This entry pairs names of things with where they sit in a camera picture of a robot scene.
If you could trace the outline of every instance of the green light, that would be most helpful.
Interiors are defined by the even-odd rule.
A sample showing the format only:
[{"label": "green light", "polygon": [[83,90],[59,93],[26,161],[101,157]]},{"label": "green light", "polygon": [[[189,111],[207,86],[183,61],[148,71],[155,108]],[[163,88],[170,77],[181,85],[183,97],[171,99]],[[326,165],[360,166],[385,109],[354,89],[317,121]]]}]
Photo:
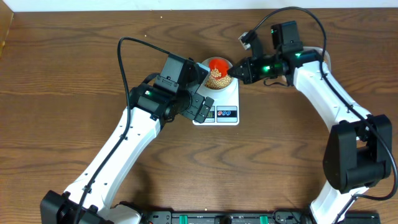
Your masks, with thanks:
[{"label": "green light", "polygon": [[265,72],[268,72],[271,68],[270,68],[270,66],[264,66],[262,69],[263,69]]}]

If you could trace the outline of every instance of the red object in bowl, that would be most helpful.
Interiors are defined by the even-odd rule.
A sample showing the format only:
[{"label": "red object in bowl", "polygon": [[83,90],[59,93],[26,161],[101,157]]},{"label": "red object in bowl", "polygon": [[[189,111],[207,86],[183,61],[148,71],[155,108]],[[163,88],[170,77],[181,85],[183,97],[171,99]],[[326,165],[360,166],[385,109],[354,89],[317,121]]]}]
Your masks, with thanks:
[{"label": "red object in bowl", "polygon": [[221,77],[217,77],[215,79],[219,80],[220,78],[224,78],[227,75],[227,71],[229,69],[228,63],[224,59],[216,58],[210,61],[209,63],[210,70],[214,70],[217,68],[219,72],[221,72]]}]

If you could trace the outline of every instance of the wooden table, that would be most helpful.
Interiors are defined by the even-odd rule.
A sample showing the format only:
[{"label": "wooden table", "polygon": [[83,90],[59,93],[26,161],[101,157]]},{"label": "wooden table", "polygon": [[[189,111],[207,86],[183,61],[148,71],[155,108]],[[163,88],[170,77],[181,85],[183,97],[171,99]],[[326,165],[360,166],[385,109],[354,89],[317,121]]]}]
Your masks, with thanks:
[{"label": "wooden table", "polygon": [[[61,193],[113,132],[125,107],[116,46],[128,35],[202,60],[237,62],[237,38],[271,10],[16,13],[0,60],[0,220],[40,222],[48,190]],[[320,9],[333,74],[373,114],[398,126],[398,9]],[[259,30],[268,52],[270,26],[296,20],[305,45],[322,45],[317,24],[283,12]],[[166,56],[126,42],[130,86],[159,72]],[[231,211],[304,208],[325,183],[328,131],[295,88],[240,86],[237,127],[198,127],[179,116],[141,154],[114,200],[143,208]],[[394,154],[398,157],[397,128]],[[392,178],[368,194],[385,195]],[[359,199],[353,209],[398,222],[398,196]]]}]

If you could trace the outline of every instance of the white kitchen scale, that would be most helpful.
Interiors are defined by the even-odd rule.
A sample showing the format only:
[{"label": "white kitchen scale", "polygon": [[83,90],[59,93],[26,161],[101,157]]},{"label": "white kitchen scale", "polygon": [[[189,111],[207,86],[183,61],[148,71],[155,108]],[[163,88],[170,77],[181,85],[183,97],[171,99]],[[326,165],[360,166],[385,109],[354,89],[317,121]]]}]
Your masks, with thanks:
[{"label": "white kitchen scale", "polygon": [[[206,67],[209,67],[210,60],[215,58],[223,59],[220,57],[208,58],[202,62]],[[225,60],[229,67],[232,67],[231,62]],[[220,90],[212,90],[205,86],[208,77],[201,84],[197,93],[204,97],[214,99],[213,106],[210,108],[205,122],[202,124],[193,121],[194,125],[225,125],[232,126],[239,124],[239,80],[233,78],[232,82],[225,88]]]}]

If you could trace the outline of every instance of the cereal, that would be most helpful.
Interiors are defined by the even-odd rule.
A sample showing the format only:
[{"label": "cereal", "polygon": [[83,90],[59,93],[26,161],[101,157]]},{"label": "cereal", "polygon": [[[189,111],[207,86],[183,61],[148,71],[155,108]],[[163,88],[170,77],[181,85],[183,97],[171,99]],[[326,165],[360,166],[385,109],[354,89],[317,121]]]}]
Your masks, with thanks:
[{"label": "cereal", "polygon": [[219,77],[221,77],[221,72],[219,72],[217,68],[213,69],[212,71],[210,71],[210,76],[205,86],[212,90],[220,90],[227,87],[232,82],[232,77],[230,77],[229,75],[223,78]]}]

